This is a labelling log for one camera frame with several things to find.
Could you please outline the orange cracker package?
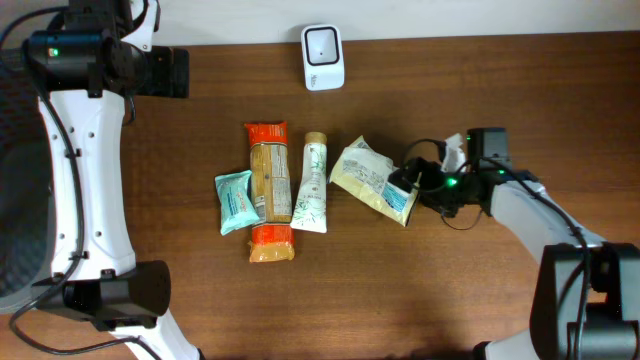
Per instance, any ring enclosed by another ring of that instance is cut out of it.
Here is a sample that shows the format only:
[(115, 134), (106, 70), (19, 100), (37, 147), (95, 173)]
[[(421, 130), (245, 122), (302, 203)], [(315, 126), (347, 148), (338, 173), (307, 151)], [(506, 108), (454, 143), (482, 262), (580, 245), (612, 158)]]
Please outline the orange cracker package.
[(295, 256), (287, 124), (246, 124), (250, 146), (251, 200), (259, 221), (252, 226), (249, 261)]

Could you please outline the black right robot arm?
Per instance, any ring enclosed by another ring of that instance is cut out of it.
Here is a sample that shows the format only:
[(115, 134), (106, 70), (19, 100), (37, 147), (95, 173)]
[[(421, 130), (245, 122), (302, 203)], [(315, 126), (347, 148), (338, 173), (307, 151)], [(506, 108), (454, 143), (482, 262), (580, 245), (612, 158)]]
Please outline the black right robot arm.
[(505, 129), (472, 128), (434, 144), (438, 161), (406, 156), (389, 182), (443, 219), (479, 206), (539, 264), (528, 328), (477, 344), (473, 358), (638, 358), (638, 247), (589, 231), (531, 172), (513, 169)]

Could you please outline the white bamboo print tube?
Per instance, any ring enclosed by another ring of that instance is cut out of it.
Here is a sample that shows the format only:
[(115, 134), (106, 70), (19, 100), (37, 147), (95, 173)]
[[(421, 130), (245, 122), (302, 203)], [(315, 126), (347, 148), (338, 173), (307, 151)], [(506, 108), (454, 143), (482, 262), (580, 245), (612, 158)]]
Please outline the white bamboo print tube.
[(292, 221), (293, 229), (327, 232), (327, 136), (321, 132), (305, 134), (302, 177)]

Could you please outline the yellow white snack bag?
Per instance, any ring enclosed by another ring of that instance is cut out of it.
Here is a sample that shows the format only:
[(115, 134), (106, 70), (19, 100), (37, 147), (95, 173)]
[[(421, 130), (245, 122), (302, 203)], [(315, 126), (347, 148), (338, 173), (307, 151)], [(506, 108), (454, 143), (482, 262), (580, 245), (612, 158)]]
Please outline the yellow white snack bag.
[(406, 227), (418, 193), (390, 183), (389, 176), (395, 170), (389, 157), (374, 151), (360, 136), (342, 151), (329, 182)]

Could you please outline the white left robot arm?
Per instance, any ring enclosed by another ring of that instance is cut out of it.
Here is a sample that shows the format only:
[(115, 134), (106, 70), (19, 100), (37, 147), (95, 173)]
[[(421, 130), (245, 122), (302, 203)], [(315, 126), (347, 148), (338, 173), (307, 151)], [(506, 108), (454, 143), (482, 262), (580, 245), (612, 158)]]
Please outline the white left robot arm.
[(88, 322), (140, 359), (198, 359), (169, 309), (169, 268), (140, 262), (123, 205), (120, 139), (135, 95), (184, 98), (189, 56), (156, 47), (155, 1), (72, 1), (62, 25), (33, 33), (23, 64), (52, 161), (55, 240), (33, 308)]

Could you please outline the teal tissue packet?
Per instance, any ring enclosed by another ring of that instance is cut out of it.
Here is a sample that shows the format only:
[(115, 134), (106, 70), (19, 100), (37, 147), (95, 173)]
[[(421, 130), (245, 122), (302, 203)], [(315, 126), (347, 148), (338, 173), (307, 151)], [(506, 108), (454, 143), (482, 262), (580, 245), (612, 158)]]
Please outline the teal tissue packet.
[(221, 205), (220, 233), (223, 236), (257, 224), (260, 220), (249, 195), (251, 176), (252, 172), (246, 170), (215, 178), (215, 188)]

